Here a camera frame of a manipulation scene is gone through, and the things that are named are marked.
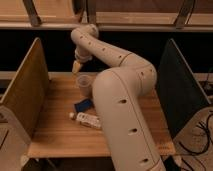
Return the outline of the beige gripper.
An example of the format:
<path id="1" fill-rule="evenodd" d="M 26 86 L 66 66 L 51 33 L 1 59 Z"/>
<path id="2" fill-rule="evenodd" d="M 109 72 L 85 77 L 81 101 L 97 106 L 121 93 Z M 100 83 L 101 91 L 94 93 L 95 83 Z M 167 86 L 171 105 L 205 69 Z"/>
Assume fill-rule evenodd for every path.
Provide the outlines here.
<path id="1" fill-rule="evenodd" d="M 92 59 L 92 55 L 89 53 L 81 53 L 78 50 L 75 51 L 76 60 L 73 62 L 72 73 L 77 74 L 81 68 L 81 63 L 86 63 Z"/>

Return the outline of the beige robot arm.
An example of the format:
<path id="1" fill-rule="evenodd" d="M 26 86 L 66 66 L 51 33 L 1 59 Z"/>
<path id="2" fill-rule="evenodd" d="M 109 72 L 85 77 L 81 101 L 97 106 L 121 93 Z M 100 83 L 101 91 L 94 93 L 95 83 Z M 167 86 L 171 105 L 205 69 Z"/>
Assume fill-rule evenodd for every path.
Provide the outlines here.
<path id="1" fill-rule="evenodd" d="M 155 67 L 98 35 L 89 24 L 73 29 L 71 39 L 79 62 L 95 56 L 109 66 L 95 78 L 92 94 L 115 170 L 166 171 L 139 105 L 139 98 L 156 85 Z"/>

